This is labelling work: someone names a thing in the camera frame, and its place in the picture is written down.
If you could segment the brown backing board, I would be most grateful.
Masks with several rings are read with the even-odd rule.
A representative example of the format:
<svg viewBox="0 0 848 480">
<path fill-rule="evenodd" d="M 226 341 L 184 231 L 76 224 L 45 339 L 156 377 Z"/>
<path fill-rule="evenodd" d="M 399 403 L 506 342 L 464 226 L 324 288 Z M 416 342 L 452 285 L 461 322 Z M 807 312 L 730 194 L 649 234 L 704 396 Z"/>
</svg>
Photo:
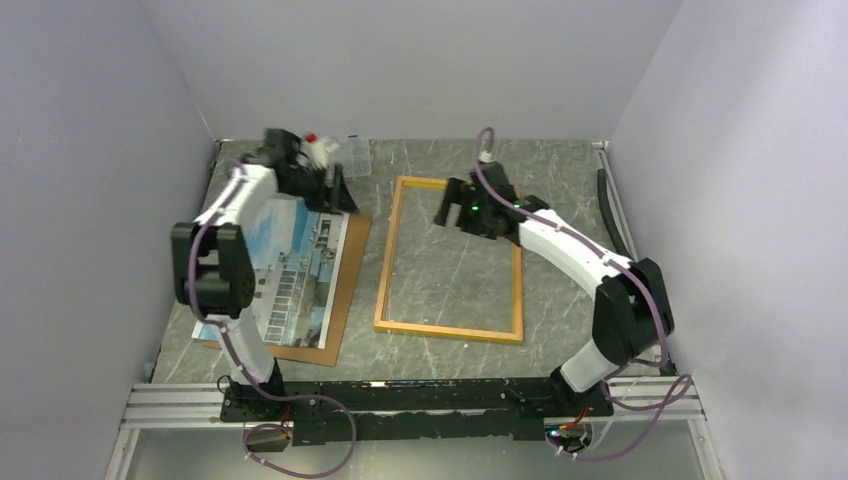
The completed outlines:
<svg viewBox="0 0 848 480">
<path fill-rule="evenodd" d="M 369 218 L 348 216 L 349 222 L 331 308 L 326 346 L 323 349 L 269 346 L 260 336 L 273 358 L 329 367 L 336 365 L 370 230 Z"/>
</svg>

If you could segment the building photo print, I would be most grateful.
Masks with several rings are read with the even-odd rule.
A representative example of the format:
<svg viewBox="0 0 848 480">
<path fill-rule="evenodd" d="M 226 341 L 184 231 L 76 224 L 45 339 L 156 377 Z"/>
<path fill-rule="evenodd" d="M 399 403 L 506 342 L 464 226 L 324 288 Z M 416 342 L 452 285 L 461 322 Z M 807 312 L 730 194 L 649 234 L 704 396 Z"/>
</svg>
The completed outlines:
<svg viewBox="0 0 848 480">
<path fill-rule="evenodd" d="M 250 305 L 269 346 L 323 349 L 346 237 L 347 214 L 274 199 L 247 234 L 257 280 Z"/>
</svg>

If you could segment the yellow wooden picture frame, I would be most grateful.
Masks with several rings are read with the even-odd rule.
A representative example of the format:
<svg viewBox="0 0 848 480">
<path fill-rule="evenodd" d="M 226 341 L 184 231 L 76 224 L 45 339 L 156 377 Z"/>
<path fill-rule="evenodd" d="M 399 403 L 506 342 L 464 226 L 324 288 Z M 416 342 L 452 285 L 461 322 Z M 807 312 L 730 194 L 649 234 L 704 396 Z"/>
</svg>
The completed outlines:
<svg viewBox="0 0 848 480">
<path fill-rule="evenodd" d="M 391 289 L 392 265 L 396 252 L 404 191 L 408 188 L 444 191 L 448 181 L 443 179 L 398 176 L 389 215 L 388 234 L 378 287 L 373 326 L 378 331 L 400 332 L 437 337 L 520 344 L 524 341 L 523 317 L 523 253 L 518 246 L 511 247 L 511 330 L 493 331 L 474 328 L 425 325 L 388 319 L 385 314 Z"/>
</svg>

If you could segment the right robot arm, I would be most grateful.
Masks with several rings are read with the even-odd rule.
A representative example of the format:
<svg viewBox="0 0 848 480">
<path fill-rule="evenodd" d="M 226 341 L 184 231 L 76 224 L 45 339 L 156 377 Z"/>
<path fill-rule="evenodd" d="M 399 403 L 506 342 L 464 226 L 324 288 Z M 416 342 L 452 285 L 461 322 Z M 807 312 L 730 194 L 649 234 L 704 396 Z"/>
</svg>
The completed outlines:
<svg viewBox="0 0 848 480">
<path fill-rule="evenodd" d="M 466 180 L 449 178 L 435 224 L 447 224 L 452 206 L 459 208 L 455 224 L 461 231 L 505 238 L 547 260 L 590 295 L 590 339 L 551 374 L 550 401 L 559 413 L 577 413 L 590 391 L 641 362 L 650 348 L 660 349 L 652 366 L 667 363 L 674 320 L 656 262 L 611 251 L 569 225 L 545 201 L 520 196 L 498 162 L 477 164 Z"/>
</svg>

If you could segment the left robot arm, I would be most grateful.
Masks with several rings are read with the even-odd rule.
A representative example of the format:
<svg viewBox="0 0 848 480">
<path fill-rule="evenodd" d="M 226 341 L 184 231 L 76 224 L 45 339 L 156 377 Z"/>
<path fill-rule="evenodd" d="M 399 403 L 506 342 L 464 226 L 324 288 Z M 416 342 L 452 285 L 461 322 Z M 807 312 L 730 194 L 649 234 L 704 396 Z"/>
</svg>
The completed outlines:
<svg viewBox="0 0 848 480">
<path fill-rule="evenodd" d="M 247 407 L 263 420 L 278 417 L 288 397 L 251 309 L 258 256 L 248 248 L 248 235 L 271 231 L 261 216 L 276 199 L 300 199 L 316 213 L 358 212 L 339 151 L 339 142 L 329 136 L 268 128 L 257 149 L 233 162 L 211 205 L 170 233 L 176 298 L 215 329 L 230 363 L 232 388 L 248 392 Z"/>
</svg>

